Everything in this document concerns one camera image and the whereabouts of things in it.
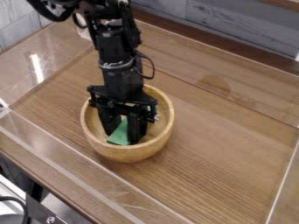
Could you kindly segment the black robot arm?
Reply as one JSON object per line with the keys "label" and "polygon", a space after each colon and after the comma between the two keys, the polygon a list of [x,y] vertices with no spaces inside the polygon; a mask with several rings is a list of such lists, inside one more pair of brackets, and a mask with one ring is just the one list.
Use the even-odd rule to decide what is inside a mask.
{"label": "black robot arm", "polygon": [[72,19],[88,30],[97,50],[97,66],[104,84],[88,86],[88,103],[97,109],[107,135],[127,120],[125,137],[137,144],[148,124],[156,121],[157,100],[144,91],[140,30],[131,10],[131,0],[27,0],[39,14],[53,22]]}

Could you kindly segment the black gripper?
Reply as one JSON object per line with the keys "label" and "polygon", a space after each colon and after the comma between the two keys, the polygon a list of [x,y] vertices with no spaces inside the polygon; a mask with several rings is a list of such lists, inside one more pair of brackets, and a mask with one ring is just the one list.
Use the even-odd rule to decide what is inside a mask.
{"label": "black gripper", "polygon": [[101,65],[103,85],[88,86],[89,103],[97,108],[97,116],[109,136],[121,116],[127,116],[127,135],[137,144],[147,132],[147,123],[155,122],[157,100],[144,91],[141,61],[133,59],[127,65]]}

